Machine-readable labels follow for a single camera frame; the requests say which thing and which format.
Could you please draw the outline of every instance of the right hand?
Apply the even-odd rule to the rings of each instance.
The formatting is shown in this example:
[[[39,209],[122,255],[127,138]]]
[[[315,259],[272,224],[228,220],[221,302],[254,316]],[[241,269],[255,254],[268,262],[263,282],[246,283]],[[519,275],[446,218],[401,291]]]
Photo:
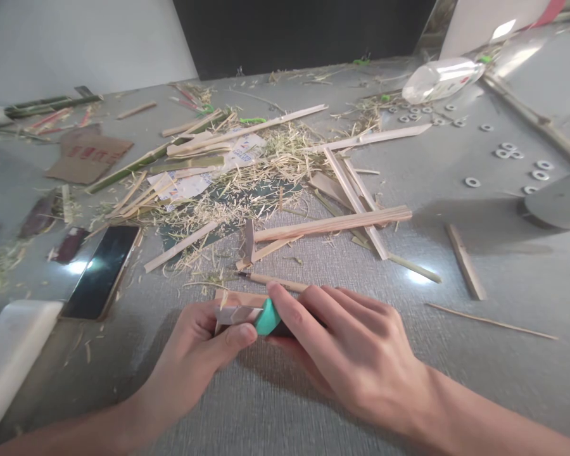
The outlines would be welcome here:
[[[267,288],[296,337],[268,342],[297,361],[320,392],[353,414],[412,436],[419,421],[428,418],[434,395],[430,369],[414,356],[399,313],[345,288],[309,286],[298,300],[275,282]]]

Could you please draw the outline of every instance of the cardboard piece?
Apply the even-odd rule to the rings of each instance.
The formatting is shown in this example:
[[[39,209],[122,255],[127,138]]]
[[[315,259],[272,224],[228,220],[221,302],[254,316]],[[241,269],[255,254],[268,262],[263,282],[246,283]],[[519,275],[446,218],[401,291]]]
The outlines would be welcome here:
[[[101,177],[120,157],[133,147],[130,141],[92,133],[61,142],[61,158],[46,173],[77,184],[90,184]]]

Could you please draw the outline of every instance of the plastic bottle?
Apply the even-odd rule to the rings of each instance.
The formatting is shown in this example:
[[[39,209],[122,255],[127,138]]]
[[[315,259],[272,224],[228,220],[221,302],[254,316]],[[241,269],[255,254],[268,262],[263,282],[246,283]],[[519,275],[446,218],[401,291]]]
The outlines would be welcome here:
[[[464,57],[426,63],[418,68],[403,88],[403,98],[413,105],[445,98],[477,81],[486,66]]]

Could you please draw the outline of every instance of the bamboo stick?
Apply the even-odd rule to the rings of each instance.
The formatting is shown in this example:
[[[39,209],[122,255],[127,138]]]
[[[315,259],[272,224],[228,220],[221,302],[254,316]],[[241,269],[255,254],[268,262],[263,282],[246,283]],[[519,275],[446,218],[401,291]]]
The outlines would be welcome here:
[[[542,337],[542,338],[545,338],[545,339],[559,340],[559,338],[557,338],[557,337],[555,337],[555,336],[549,336],[549,334],[543,334],[542,332],[531,331],[531,330],[529,330],[529,329],[521,328],[521,327],[519,327],[519,326],[513,326],[513,325],[510,325],[510,324],[506,324],[506,323],[500,323],[500,322],[497,322],[497,321],[494,321],[494,320],[490,320],[490,319],[485,319],[485,318],[482,318],[482,317],[474,317],[473,315],[468,315],[467,313],[462,313],[462,312],[458,312],[458,311],[456,311],[456,310],[452,310],[452,309],[448,309],[448,308],[445,308],[445,307],[441,307],[441,306],[438,306],[437,304],[431,304],[431,303],[424,303],[424,304],[426,304],[427,306],[433,307],[433,308],[435,308],[435,309],[439,309],[439,310],[442,310],[442,311],[444,311],[444,312],[448,312],[449,314],[458,315],[458,316],[460,316],[460,317],[465,317],[465,318],[468,318],[468,319],[471,319],[471,320],[477,320],[477,321],[481,321],[481,322],[484,322],[484,323],[489,323],[489,324],[493,324],[493,325],[496,325],[496,326],[504,327],[504,328],[507,328],[507,329],[513,329],[513,330],[515,330],[515,331],[520,331],[520,332],[522,332],[522,333],[534,334],[535,336]]]

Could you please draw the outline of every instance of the phone screen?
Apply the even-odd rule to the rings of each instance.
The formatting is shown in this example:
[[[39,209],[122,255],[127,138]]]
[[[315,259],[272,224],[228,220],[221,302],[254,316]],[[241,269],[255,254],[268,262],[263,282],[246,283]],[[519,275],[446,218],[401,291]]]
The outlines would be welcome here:
[[[134,226],[112,226],[106,230],[61,317],[97,320],[103,316],[138,233],[139,227]]]

